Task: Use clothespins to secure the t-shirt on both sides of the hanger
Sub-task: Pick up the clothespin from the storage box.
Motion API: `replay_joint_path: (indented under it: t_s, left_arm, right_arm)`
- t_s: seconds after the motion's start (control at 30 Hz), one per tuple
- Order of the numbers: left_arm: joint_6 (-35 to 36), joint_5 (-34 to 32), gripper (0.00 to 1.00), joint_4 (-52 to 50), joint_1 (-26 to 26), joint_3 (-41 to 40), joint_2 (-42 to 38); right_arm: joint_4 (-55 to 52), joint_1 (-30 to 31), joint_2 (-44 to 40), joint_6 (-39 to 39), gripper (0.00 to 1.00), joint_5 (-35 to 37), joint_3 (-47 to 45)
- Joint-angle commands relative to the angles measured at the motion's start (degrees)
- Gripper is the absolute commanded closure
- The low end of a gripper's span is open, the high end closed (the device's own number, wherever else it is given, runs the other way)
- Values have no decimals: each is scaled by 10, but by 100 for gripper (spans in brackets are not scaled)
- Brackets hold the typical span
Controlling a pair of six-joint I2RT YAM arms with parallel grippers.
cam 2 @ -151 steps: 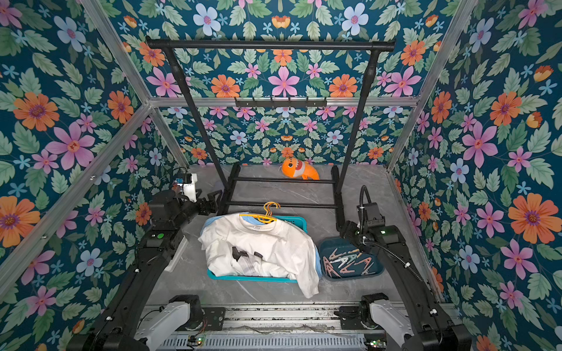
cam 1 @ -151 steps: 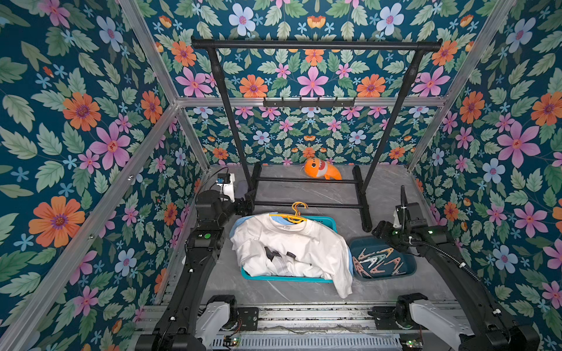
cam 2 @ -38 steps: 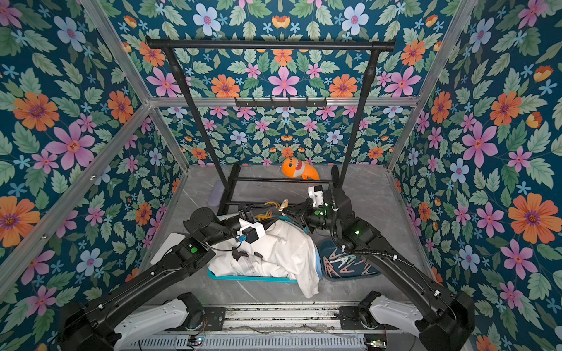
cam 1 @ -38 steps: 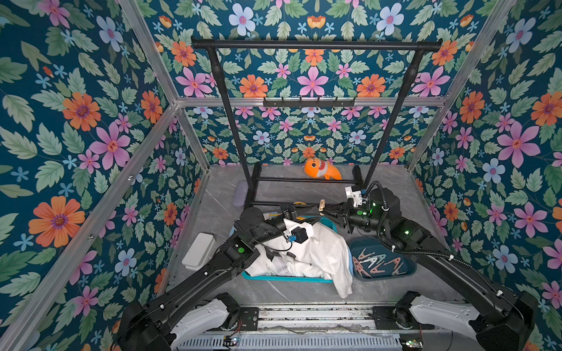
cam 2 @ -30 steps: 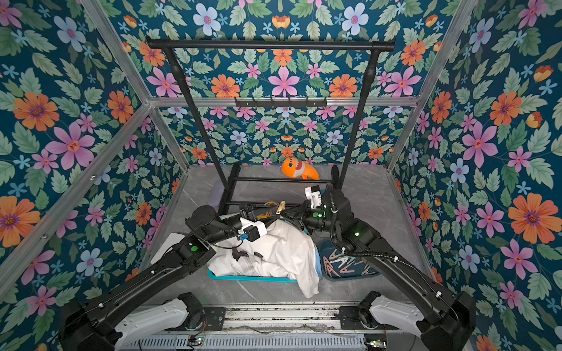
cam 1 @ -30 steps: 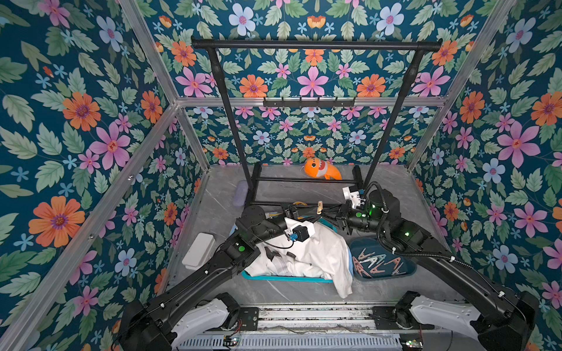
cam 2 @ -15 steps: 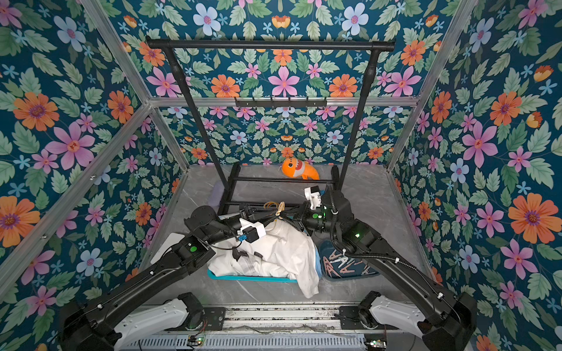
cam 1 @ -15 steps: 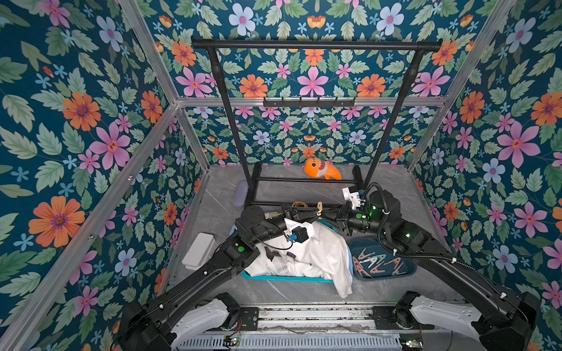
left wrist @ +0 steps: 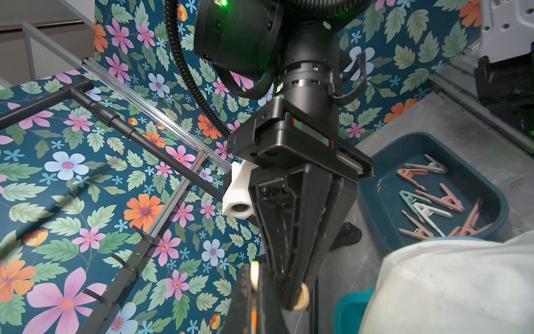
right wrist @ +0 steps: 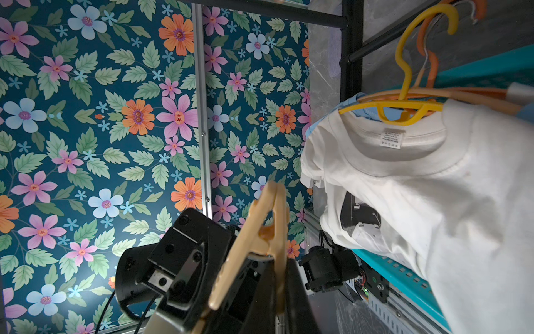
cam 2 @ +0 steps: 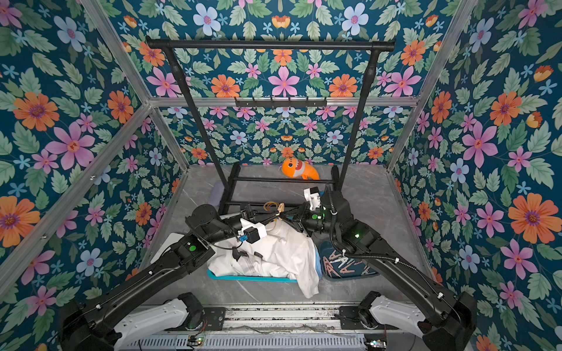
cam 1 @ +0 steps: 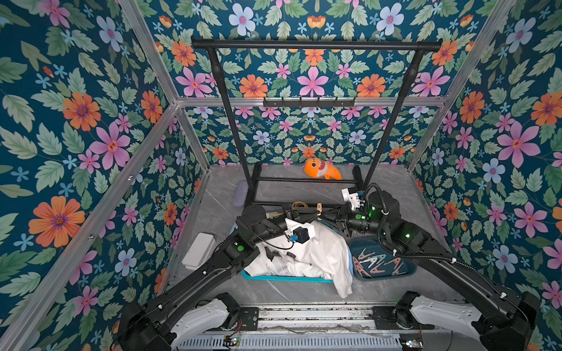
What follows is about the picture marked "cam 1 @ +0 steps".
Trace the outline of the beige wooden clothespin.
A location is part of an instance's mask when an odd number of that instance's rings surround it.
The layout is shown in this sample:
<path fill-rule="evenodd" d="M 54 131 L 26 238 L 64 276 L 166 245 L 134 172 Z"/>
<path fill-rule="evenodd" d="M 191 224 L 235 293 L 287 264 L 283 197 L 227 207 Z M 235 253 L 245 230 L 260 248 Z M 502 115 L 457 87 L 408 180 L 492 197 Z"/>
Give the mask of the beige wooden clothespin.
<path fill-rule="evenodd" d="M 323 205 L 322 203 L 317 203 L 316 205 L 316 211 L 317 211 L 317 218 L 321 218 L 322 214 L 323 214 Z"/>

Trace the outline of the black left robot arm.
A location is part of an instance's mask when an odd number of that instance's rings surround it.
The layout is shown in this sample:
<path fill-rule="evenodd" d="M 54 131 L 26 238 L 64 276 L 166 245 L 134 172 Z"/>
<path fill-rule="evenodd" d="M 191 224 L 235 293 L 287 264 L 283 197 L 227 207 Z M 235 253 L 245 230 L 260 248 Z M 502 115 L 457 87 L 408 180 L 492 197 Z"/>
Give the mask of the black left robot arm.
<path fill-rule="evenodd" d="M 205 296 L 255 261 L 259 243 L 281 237 L 291 245 L 304 244 L 313 237 L 306 226 L 320 215 L 317 209 L 286 206 L 281 215 L 269 218 L 263 206 L 247 206 L 237 217 L 234 232 L 199 269 L 158 297 L 124 308 L 118 346 L 122 350 L 175 350 L 207 330 L 234 327 L 240 310 L 234 298 L 222 293 L 205 302 Z"/>

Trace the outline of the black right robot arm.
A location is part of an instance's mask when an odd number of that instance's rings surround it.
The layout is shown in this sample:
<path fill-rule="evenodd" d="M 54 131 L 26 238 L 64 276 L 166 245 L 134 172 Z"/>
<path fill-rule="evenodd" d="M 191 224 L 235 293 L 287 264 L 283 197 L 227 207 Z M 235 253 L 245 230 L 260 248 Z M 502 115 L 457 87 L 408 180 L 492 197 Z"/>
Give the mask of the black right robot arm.
<path fill-rule="evenodd" d="M 465 304 L 432 300 L 408 291 L 392 320 L 403 328 L 432 325 L 480 341 L 486 350 L 526 350 L 537 325 L 540 301 L 484 277 L 448 252 L 429 232 L 400 214 L 400 204 L 379 185 L 342 190 L 335 224 L 345 235 L 365 234 L 394 258 L 422 268 L 459 293 Z"/>

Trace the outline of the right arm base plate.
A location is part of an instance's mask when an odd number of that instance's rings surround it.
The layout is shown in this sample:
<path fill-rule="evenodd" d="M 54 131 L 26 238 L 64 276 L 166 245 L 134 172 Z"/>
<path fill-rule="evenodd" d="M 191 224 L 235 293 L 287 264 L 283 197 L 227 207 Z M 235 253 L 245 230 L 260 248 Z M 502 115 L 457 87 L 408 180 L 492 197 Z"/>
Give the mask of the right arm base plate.
<path fill-rule="evenodd" d="M 420 324 L 409 311 L 396 309 L 395 307 L 373 307 L 369 316 L 375 321 L 377 326 L 382 325 L 402 330 L 420 327 Z"/>

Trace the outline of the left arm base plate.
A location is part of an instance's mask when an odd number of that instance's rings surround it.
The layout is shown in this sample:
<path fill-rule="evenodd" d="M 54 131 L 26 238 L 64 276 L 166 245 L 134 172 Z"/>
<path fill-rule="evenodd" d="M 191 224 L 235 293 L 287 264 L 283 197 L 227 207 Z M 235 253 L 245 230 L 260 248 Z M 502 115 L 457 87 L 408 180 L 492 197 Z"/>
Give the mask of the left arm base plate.
<path fill-rule="evenodd" d="M 257 331 L 260 317 L 258 307 L 242 307 L 239 311 L 230 313 L 220 326 L 222 331 Z"/>

